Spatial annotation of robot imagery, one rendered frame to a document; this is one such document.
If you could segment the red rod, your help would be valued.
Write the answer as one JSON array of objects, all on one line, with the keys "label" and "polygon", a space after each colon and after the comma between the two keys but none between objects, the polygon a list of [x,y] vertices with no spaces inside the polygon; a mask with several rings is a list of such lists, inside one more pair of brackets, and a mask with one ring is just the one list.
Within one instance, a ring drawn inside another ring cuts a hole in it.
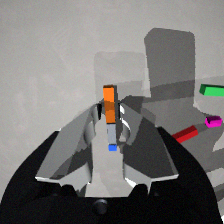
[{"label": "red rod", "polygon": [[198,135],[198,131],[194,125],[175,133],[171,136],[173,136],[179,143],[186,141],[194,136]]}]

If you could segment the small blue block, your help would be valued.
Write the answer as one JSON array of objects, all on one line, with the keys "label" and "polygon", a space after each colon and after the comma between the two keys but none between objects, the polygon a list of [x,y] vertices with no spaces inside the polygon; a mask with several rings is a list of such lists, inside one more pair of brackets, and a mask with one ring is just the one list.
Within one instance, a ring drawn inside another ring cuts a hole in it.
[{"label": "small blue block", "polygon": [[117,151],[117,144],[109,144],[109,151]]}]

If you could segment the grey rod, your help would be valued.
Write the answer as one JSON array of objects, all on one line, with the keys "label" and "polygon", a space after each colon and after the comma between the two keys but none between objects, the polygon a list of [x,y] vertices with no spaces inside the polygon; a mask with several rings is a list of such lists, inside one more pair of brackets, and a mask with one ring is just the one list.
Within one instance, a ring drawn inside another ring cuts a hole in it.
[{"label": "grey rod", "polygon": [[108,144],[116,144],[116,125],[114,123],[106,123]]}]

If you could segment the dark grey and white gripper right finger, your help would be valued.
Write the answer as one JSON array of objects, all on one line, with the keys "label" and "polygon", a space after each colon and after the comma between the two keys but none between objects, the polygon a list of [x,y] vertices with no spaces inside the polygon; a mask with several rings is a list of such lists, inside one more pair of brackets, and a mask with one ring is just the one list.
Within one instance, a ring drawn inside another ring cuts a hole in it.
[{"label": "dark grey and white gripper right finger", "polygon": [[148,194],[176,200],[207,224],[224,224],[212,184],[202,166],[163,127],[118,103],[122,121],[123,178],[132,187],[146,184]]}]

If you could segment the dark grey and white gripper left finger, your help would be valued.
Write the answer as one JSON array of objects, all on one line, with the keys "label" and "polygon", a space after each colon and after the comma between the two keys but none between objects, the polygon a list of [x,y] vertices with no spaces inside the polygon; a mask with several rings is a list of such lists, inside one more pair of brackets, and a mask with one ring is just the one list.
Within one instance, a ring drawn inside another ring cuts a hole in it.
[{"label": "dark grey and white gripper left finger", "polygon": [[102,104],[94,104],[54,131],[23,161],[3,194],[0,224],[33,200],[60,195],[65,184],[71,184],[79,197],[85,197],[87,183],[92,182],[92,140],[101,112]]}]

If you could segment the small magenta block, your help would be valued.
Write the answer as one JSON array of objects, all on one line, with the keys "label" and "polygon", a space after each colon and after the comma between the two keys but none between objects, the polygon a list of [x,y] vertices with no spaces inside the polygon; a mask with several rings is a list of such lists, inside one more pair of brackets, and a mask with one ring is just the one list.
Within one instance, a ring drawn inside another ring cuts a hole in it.
[{"label": "small magenta block", "polygon": [[219,116],[206,117],[205,124],[208,127],[221,126],[222,119]]}]

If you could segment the green rod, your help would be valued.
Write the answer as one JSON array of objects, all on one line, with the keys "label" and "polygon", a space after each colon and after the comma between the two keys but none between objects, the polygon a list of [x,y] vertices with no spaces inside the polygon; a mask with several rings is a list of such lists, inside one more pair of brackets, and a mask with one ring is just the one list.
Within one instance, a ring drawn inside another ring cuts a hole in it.
[{"label": "green rod", "polygon": [[224,86],[201,84],[200,91],[205,96],[223,96]]}]

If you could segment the orange rod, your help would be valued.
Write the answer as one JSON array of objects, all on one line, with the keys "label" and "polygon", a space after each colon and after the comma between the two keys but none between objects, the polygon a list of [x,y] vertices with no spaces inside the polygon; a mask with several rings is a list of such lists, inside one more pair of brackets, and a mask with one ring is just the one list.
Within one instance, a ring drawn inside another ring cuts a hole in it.
[{"label": "orange rod", "polygon": [[115,107],[114,107],[113,85],[104,85],[103,94],[104,94],[106,123],[114,123],[115,122]]}]

